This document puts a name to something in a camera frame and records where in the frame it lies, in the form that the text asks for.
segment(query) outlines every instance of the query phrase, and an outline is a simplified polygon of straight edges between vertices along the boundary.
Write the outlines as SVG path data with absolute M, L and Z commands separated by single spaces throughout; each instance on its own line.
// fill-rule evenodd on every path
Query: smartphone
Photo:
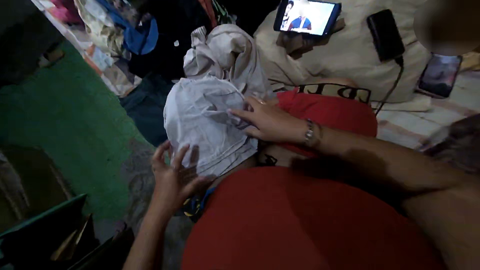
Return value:
M 273 29 L 316 36 L 328 35 L 341 11 L 341 3 L 282 0 Z
M 367 25 L 381 62 L 395 59 L 405 52 L 402 37 L 391 10 L 382 10 L 368 16 Z
M 432 54 L 418 81 L 417 91 L 434 98 L 449 97 L 461 63 L 461 56 Z

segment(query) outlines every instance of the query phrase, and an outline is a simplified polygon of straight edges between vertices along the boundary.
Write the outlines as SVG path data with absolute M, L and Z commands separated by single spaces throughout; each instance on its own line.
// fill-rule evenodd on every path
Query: phone charging cable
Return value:
M 403 56 L 399 56 L 399 57 L 395 58 L 395 63 L 397 63 L 400 66 L 400 72 L 398 73 L 398 76 L 397 76 L 395 82 L 393 83 L 393 87 L 390 90 L 388 90 L 384 99 L 382 99 L 382 101 L 380 101 L 380 103 L 379 103 L 380 106 L 378 107 L 377 112 L 375 113 L 375 116 L 378 115 L 378 113 L 380 112 L 382 107 L 385 105 L 385 103 L 387 102 L 387 99 L 390 97 L 393 90 L 395 90 L 396 85 L 398 85 L 398 81 L 400 81 L 400 78 L 402 77 L 402 74 L 403 74 Z

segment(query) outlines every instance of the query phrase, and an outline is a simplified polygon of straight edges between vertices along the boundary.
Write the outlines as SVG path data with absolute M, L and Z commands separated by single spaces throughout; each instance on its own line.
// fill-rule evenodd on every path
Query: skin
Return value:
M 155 189 L 135 242 L 123 265 L 125 270 L 160 269 L 162 265 L 163 236 L 168 221 L 183 202 L 196 190 L 211 182 L 197 177 L 188 184 L 179 181 L 179 170 L 189 145 L 175 155 L 171 166 L 165 164 L 165 152 L 171 149 L 169 141 L 160 145 L 152 157 Z
M 287 7 L 285 8 L 285 14 L 288 14 L 290 12 L 290 10 L 292 9 L 293 5 L 292 4 L 288 4 Z
M 247 134 L 277 143 L 304 142 L 308 130 L 306 121 L 252 97 L 246 101 L 253 112 L 231 112 L 255 126 L 248 127 Z M 312 148 L 349 161 L 382 192 L 406 194 L 398 199 L 399 204 L 432 238 L 450 269 L 477 269 L 480 266 L 477 259 L 480 250 L 480 184 L 475 177 L 411 149 L 376 138 L 317 125 L 313 131 Z M 209 182 L 197 178 L 182 185 L 178 170 L 188 147 L 175 155 L 172 167 L 163 159 L 163 153 L 169 147 L 169 142 L 159 146 L 152 159 L 155 192 L 125 262 L 125 270 L 146 270 L 161 265 L 163 233 L 168 220 L 188 195 Z M 457 251 L 461 251 L 461 255 L 452 256 Z

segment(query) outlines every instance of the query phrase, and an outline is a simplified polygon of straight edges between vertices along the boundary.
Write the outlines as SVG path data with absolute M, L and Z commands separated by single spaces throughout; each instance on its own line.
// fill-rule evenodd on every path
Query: red clothing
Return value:
M 299 119 L 310 118 L 312 122 L 327 127 L 365 136 L 377 136 L 377 119 L 365 103 L 295 91 L 280 92 L 276 96 L 277 106 Z M 317 155 L 315 151 L 297 145 L 282 144 L 282 147 L 307 157 Z
M 227 177 L 187 240 L 182 268 L 444 269 L 419 228 L 354 187 L 260 167 Z

